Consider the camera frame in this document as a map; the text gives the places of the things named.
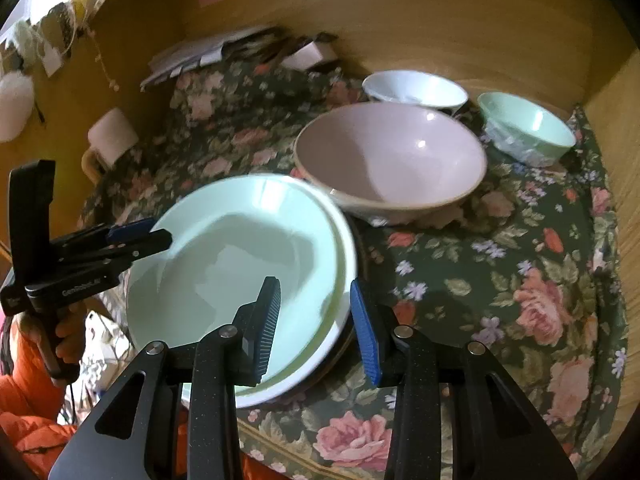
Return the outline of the person's left hand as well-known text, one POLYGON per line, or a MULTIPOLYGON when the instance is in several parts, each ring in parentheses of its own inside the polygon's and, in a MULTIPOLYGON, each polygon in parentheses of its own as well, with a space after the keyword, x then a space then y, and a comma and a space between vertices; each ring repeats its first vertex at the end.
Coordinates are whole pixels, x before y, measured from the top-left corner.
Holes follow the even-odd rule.
POLYGON ((77 365, 86 348, 85 319, 86 305, 76 302, 63 311, 62 318, 55 327, 54 336, 58 341, 51 344, 42 323, 29 313, 22 313, 18 321, 21 333, 33 342, 49 372, 55 370, 58 362, 77 365))

